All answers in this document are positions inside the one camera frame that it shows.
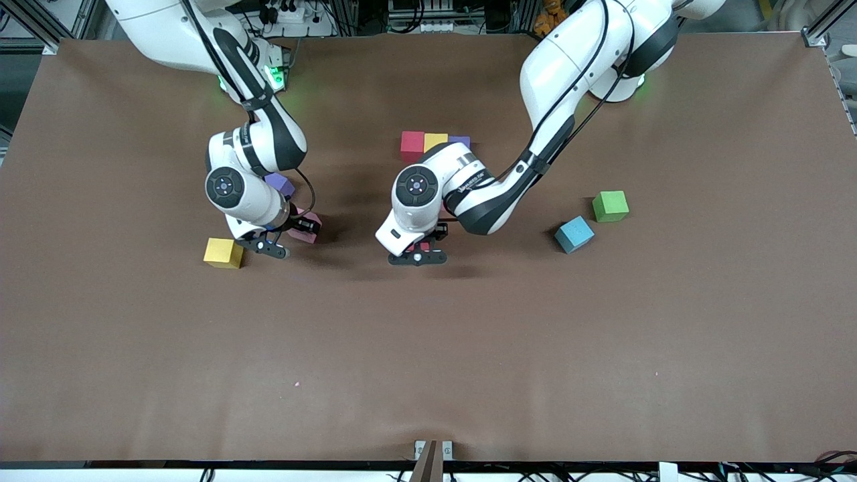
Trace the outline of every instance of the wooden block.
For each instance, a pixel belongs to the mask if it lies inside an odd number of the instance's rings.
[[[449,142],[448,134],[429,134],[426,133],[423,138],[423,152],[427,153],[429,149],[433,148],[438,144],[442,144],[444,142]]]
[[[470,148],[470,136],[449,136],[449,142],[461,142]]]
[[[243,256],[244,248],[239,246],[235,239],[209,238],[202,261],[215,268],[239,269]]]
[[[265,176],[265,182],[282,193],[283,196],[291,198],[295,194],[295,185],[279,172],[272,172]]]
[[[568,254],[589,242],[593,236],[595,233],[586,224],[586,220],[578,216],[562,225],[556,231],[554,238],[559,241],[562,249]]]
[[[405,130],[402,132],[402,143],[399,152],[402,161],[407,164],[418,162],[423,156],[423,144],[425,143],[425,132]]]
[[[621,221],[628,215],[628,202],[625,192],[620,190],[603,190],[592,201],[595,219],[600,223]]]
[[[303,209],[300,209],[300,208],[297,209],[298,214],[300,214],[302,212],[303,212]],[[316,213],[309,213],[304,217],[306,217],[308,220],[313,220],[313,221],[321,224],[321,220],[319,219],[319,217]],[[286,231],[285,233],[288,234],[289,236],[293,237],[294,239],[300,239],[304,243],[310,243],[310,244],[315,244],[315,239],[318,237],[318,234],[314,234],[312,232],[298,231],[296,229],[290,229],[289,231]]]

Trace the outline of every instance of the floor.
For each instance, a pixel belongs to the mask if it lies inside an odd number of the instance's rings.
[[[699,32],[747,32],[759,24],[763,17],[762,8],[756,0],[726,0],[720,10],[703,21],[687,21],[682,27],[683,33]],[[117,30],[117,39],[126,39]],[[851,8],[845,16],[830,30],[828,54],[839,52],[844,44],[857,43],[857,8]],[[21,115],[21,109],[27,93],[39,67],[38,55],[0,55],[0,125],[14,130]],[[841,83],[845,87],[857,87],[857,58],[837,62],[835,66],[842,72]],[[857,101],[850,102],[851,116],[857,117]],[[0,139],[0,164],[3,162],[3,148],[6,143]]]

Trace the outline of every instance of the red cube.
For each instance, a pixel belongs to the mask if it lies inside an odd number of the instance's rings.
[[[423,138],[425,132],[414,130],[402,131],[402,144],[399,151],[402,153],[402,161],[405,164],[414,164],[423,156]]]

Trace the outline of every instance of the green light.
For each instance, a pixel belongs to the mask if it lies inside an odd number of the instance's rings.
[[[280,90],[285,87],[285,82],[283,81],[283,72],[280,70],[280,67],[272,68],[265,66],[265,73],[267,74],[268,83],[271,84],[271,88],[274,90]]]

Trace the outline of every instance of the brown tabletop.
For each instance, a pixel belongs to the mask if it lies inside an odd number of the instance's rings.
[[[806,461],[857,445],[855,143],[797,33],[682,37],[501,231],[454,226],[447,265],[387,265],[373,233],[400,131],[471,136],[501,171],[530,136],[532,46],[306,41],[280,98],[324,236],[224,270],[202,262],[229,235],[203,153],[241,108],[129,43],[64,41],[0,169],[0,458],[379,460],[433,437],[465,460]],[[631,215],[592,222],[600,190],[624,190]],[[553,230],[577,215],[596,237],[566,255]]]

